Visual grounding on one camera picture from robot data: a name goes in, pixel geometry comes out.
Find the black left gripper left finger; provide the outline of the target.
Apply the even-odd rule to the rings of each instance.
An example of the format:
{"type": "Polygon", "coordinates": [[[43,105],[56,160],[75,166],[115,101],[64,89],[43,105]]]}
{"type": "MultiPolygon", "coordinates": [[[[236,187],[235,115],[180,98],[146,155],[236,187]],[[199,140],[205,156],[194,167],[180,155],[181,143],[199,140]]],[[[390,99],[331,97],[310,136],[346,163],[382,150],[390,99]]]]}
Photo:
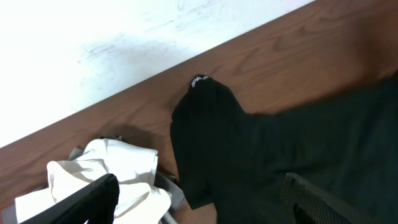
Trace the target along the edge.
{"type": "Polygon", "coordinates": [[[22,224],[112,224],[119,193],[116,176],[105,174],[22,224]]]}

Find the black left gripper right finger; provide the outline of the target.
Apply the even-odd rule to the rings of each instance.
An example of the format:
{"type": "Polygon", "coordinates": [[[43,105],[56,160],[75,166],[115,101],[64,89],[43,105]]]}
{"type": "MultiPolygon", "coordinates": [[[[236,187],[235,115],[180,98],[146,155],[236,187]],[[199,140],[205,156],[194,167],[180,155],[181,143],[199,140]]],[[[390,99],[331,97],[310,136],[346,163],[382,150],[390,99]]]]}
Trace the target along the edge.
{"type": "Polygon", "coordinates": [[[288,219],[294,224],[379,223],[295,173],[287,173],[281,188],[288,219]]]}

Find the black t-shirt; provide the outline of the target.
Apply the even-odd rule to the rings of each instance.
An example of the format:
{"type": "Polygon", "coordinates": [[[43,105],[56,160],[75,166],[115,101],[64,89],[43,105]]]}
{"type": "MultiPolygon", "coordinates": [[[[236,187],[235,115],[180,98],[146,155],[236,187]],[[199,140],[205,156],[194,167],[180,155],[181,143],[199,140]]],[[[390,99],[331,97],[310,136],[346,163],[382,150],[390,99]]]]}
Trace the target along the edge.
{"type": "Polygon", "coordinates": [[[170,138],[190,207],[212,203],[218,223],[287,223],[289,172],[397,222],[396,75],[277,114],[249,114],[199,75],[172,113],[170,138]]]}

